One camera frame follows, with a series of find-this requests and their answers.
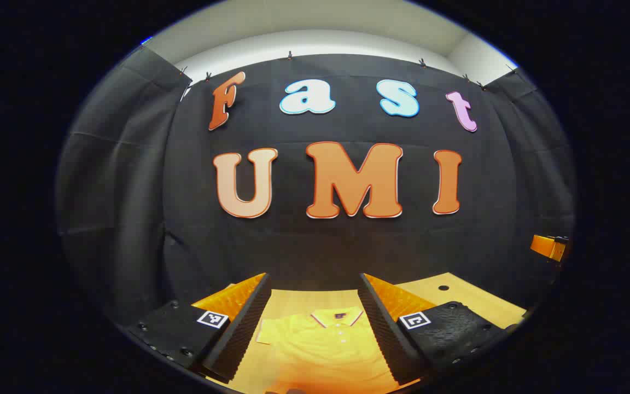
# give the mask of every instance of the black fabric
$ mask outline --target black fabric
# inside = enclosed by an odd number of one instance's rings
[[[172,299],[162,267],[162,168],[168,128],[190,82],[148,48],[93,90],[57,173],[57,221],[70,264],[115,322]]]
[[[240,71],[247,78],[227,110],[229,120],[208,131],[213,90]],[[285,87],[305,78],[330,84],[335,109],[300,115],[278,109]],[[415,87],[415,117],[383,112],[376,83],[384,78]],[[518,95],[533,89],[512,86]],[[454,91],[470,102],[477,132],[459,124],[445,98]],[[517,105],[504,90],[483,91],[440,70],[362,55],[273,60],[196,83],[178,106],[165,160],[165,220],[176,242],[165,258],[174,291],[200,299],[260,272],[273,275],[276,289],[294,290],[356,288],[362,271],[393,283],[452,272],[514,304],[532,304],[553,275],[530,251],[532,235],[568,235],[573,214],[570,177],[553,171],[557,160],[570,162],[570,154],[547,104],[528,99],[537,94],[523,95]],[[361,211],[327,220],[305,215],[314,181],[305,148],[326,140],[341,142],[357,167],[377,142],[403,148],[400,217],[369,219]],[[545,150],[540,142],[556,149]],[[235,152],[245,158],[261,147],[278,150],[272,205],[256,219],[233,217],[218,204],[213,157]],[[440,149],[463,158],[460,210],[453,215],[431,212],[439,182],[433,154]],[[242,199],[252,198],[253,167],[246,159],[237,167],[237,190]]]
[[[398,328],[436,372],[479,357],[508,334],[460,302],[447,302],[419,314],[427,317],[427,324],[407,328],[401,317]]]
[[[205,312],[205,309],[189,304],[169,302],[126,329],[147,346],[152,346],[153,351],[188,368],[208,354],[230,325],[229,317],[217,328],[200,324],[197,320]]]
[[[225,125],[208,131],[213,90],[244,71]],[[327,114],[278,109],[296,80],[321,78],[337,106]],[[409,82],[419,113],[391,117],[376,83]],[[312,55],[242,67],[195,83],[147,48],[112,70],[83,106],[60,160],[57,216],[84,287],[115,322],[130,324],[170,299],[195,302],[261,272],[276,289],[357,288],[367,272],[398,283],[451,272],[529,307],[555,270],[530,251],[533,234],[570,235],[571,153],[550,107],[520,74],[483,91],[463,78],[382,57]],[[476,132],[459,124],[445,95],[470,102]],[[377,142],[400,145],[394,219],[315,220],[312,142],[342,143],[359,167]],[[256,219],[224,212],[215,155],[278,150],[273,200]],[[436,150],[460,153],[460,210],[431,212]],[[253,167],[237,167],[250,199]]]
[[[390,369],[390,374],[401,385],[419,379],[428,368],[427,363],[402,330],[395,325],[390,313],[365,275],[360,274],[360,278],[357,293],[383,359]]]
[[[521,205],[513,235],[516,247],[509,250],[505,267],[516,272],[517,282],[523,285],[502,290],[495,284],[484,289],[529,308],[545,294],[558,271],[545,257],[527,255],[522,245],[530,245],[533,234],[571,237],[577,186],[573,152],[557,116],[522,70],[509,72],[486,88],[492,93],[489,98],[503,124],[517,171]],[[477,269],[488,270],[485,266]]]

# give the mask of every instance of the black backdrop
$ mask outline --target black backdrop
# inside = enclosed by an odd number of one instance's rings
[[[573,257],[542,307],[490,361],[425,392],[630,391],[630,208],[615,209],[630,207],[630,3],[433,5],[542,88],[575,147],[579,206]],[[0,7],[0,392],[205,392],[88,301],[53,209],[80,102],[130,48],[196,8]]]
[[[138,79],[136,69],[151,76]],[[213,90],[239,71],[247,80],[230,119],[208,131]],[[335,109],[283,114],[285,87],[308,78],[330,84]],[[380,109],[382,79],[415,87],[415,117]],[[174,297],[194,302],[260,272],[272,274],[277,289],[297,290],[352,289],[360,272],[390,282],[452,272],[525,308],[552,279],[552,266],[528,245],[533,234],[570,235],[571,152],[526,76],[512,72],[483,90],[410,62],[310,55],[212,76],[178,102],[187,84],[149,49],[136,51],[92,94],[63,151],[58,212],[67,254],[115,320],[137,319]],[[445,97],[454,91],[470,102],[476,132],[459,124]],[[403,148],[400,217],[305,215],[314,182],[305,148],[327,140],[341,142],[356,167],[375,143]],[[233,217],[218,203],[212,160],[260,147],[279,152],[272,205],[256,219]],[[461,208],[452,215],[431,212],[440,149],[463,158]],[[248,200],[253,186],[245,160],[238,193]]]

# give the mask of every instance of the orange object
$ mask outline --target orange object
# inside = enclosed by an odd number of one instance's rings
[[[367,193],[369,202],[363,207],[366,217],[400,216],[403,207],[398,203],[398,161],[402,152],[394,144],[375,144],[357,170],[339,142],[308,145],[305,153],[315,161],[315,195],[306,210],[308,217],[332,219],[340,214],[333,202],[333,190],[349,216],[357,214]]]
[[[250,279],[243,280],[236,285],[229,286],[226,289],[222,289],[217,293],[213,293],[204,299],[196,301],[191,304],[191,306],[228,315],[231,322],[235,321],[235,317],[240,313],[244,303],[247,302],[247,299],[252,295],[252,292],[256,289],[264,275],[265,274],[259,274],[250,277]]]
[[[436,306],[422,297],[385,282],[385,280],[380,280],[368,274],[364,275],[376,291],[376,294],[378,294],[381,302],[383,302],[383,306],[386,307],[394,322],[397,322],[400,316],[426,311]]]
[[[565,244],[556,242],[552,237],[535,235],[532,240],[532,250],[549,259],[560,262],[565,252]]]
[[[458,212],[458,167],[462,159],[452,150],[437,150],[434,160],[439,164],[439,195],[432,211],[437,215],[449,215]]]

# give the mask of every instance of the orange foam pad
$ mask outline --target orange foam pad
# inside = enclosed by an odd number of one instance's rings
[[[377,277],[364,274],[366,279],[378,294],[383,306],[386,307],[390,317],[393,321],[398,321],[398,317],[415,312],[425,311],[432,309],[436,305],[431,302],[418,297],[411,292],[401,289],[391,283],[380,280]]]
[[[252,292],[264,275],[265,273],[250,277],[250,279],[243,280],[236,285],[232,285],[204,299],[196,301],[191,304],[191,306],[228,315],[231,322],[235,321],[235,317],[242,311],[244,303],[247,302],[247,299],[252,295]]]

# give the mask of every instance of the polo shirt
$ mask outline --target polo shirt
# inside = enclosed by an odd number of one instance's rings
[[[400,387],[378,347],[364,311],[358,307],[320,309],[262,320],[256,338],[275,347],[277,382],[268,391],[376,394]]]

